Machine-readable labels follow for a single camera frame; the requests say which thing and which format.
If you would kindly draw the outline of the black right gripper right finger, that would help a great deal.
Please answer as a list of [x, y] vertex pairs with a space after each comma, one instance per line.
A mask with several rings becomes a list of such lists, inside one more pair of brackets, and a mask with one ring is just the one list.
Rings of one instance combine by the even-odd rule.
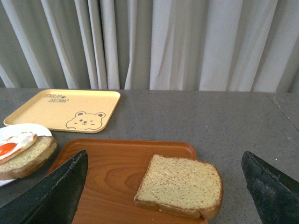
[[263, 224], [299, 222], [299, 182], [250, 151], [242, 156], [247, 189]]

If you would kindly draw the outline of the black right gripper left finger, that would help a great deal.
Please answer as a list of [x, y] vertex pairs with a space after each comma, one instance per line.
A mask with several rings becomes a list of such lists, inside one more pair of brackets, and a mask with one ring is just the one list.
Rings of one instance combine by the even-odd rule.
[[79, 151], [24, 194], [0, 209], [2, 224], [70, 224], [78, 209], [88, 171]]

